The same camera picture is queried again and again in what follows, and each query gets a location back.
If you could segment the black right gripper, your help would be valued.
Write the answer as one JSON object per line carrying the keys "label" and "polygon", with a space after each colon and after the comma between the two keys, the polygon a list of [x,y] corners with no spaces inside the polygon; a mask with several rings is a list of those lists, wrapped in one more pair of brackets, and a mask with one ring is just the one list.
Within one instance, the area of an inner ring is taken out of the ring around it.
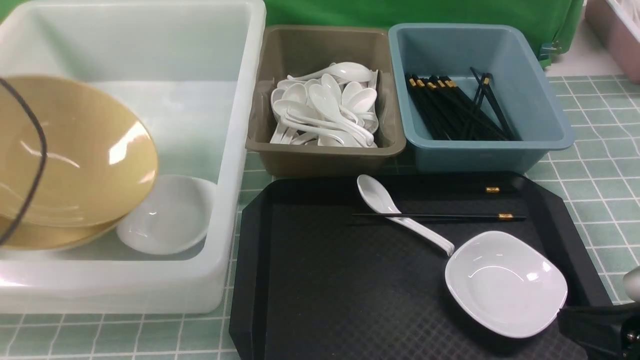
{"label": "black right gripper", "polygon": [[640,358],[640,305],[565,306],[560,333],[585,350],[588,360]]}

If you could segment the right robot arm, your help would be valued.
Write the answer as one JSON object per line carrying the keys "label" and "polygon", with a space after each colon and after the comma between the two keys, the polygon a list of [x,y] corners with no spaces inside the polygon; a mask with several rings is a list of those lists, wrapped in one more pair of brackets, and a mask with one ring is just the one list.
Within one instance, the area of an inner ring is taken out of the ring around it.
{"label": "right robot arm", "polygon": [[588,360],[640,358],[640,268],[622,278],[631,303],[611,306],[568,306],[558,312],[563,337],[585,350]]}

